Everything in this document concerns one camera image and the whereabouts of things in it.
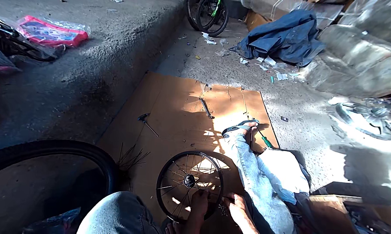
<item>blue tarp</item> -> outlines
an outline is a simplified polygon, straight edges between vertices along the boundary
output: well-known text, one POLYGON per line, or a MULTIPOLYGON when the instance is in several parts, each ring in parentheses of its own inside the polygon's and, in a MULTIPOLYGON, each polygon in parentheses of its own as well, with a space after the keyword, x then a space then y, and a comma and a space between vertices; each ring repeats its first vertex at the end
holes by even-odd
POLYGON ((280 19, 262 24, 239 42, 239 53, 248 59, 279 57, 302 67, 325 48, 315 39, 317 18, 310 10, 294 10, 280 19))

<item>wrench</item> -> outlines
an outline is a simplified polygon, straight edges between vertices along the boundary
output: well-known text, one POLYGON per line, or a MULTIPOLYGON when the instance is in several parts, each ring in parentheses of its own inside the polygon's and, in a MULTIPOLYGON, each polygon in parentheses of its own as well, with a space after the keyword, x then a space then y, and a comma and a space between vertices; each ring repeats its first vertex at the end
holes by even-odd
POLYGON ((208 115, 208 118, 209 118, 209 119, 213 119, 213 116, 211 116, 210 112, 208 111, 207 105, 205 104, 203 98, 199 98, 199 100, 200 100, 201 103, 203 104, 203 107, 204 107, 204 109, 205 109, 205 112, 206 112, 207 115, 208 115))

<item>wheel hub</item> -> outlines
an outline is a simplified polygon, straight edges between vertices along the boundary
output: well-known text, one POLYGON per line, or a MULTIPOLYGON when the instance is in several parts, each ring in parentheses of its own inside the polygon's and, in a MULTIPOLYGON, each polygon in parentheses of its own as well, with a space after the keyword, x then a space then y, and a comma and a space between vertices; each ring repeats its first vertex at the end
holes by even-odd
POLYGON ((191 174, 187 174, 184 178, 184 185, 187 188, 192 188, 195 185, 195 178, 191 174))

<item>bicycle wheel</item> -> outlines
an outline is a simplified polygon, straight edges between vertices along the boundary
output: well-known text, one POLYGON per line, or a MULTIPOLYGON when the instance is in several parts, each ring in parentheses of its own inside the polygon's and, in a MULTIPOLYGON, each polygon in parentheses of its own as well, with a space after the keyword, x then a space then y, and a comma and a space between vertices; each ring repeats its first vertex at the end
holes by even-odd
POLYGON ((73 140, 44 140, 0 149, 0 170, 37 157, 68 154, 90 159, 106 178, 106 195, 115 192, 118 167, 105 151, 89 143, 73 140))
POLYGON ((191 211, 191 197, 200 190, 209 192, 209 218, 221 202, 223 175, 208 155, 187 151, 172 157, 159 173, 156 183, 156 197, 164 213, 172 220, 183 224, 191 211))
POLYGON ((196 19, 195 19, 195 14, 197 13, 197 8, 198 8, 198 3, 200 0, 187 0, 185 3, 187 5, 187 19, 190 25, 193 27, 193 29, 199 31, 200 29, 198 28, 196 19))
POLYGON ((216 37, 226 28, 229 15, 224 0, 201 0, 196 13, 198 28, 216 37))

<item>light blue jeans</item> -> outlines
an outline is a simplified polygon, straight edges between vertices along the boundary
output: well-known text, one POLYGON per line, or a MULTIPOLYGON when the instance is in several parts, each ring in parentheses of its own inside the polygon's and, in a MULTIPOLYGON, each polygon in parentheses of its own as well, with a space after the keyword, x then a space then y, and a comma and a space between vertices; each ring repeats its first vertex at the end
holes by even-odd
POLYGON ((258 231, 261 234, 296 233, 291 212, 277 196, 269 179, 259 170, 256 156, 246 143, 245 136, 231 131, 224 133, 223 137, 230 147, 226 155, 239 169, 240 179, 251 198, 250 201, 246 199, 246 202, 251 202, 248 206, 253 206, 251 214, 258 231))
MULTIPOLYGON (((225 141, 239 169, 245 187, 245 199, 260 234, 292 234, 291 213, 273 191, 269 179, 259 170, 255 154, 245 136, 227 132, 225 141)), ((102 199, 86 215, 77 234, 161 234, 159 226, 138 196, 117 192, 102 199)))

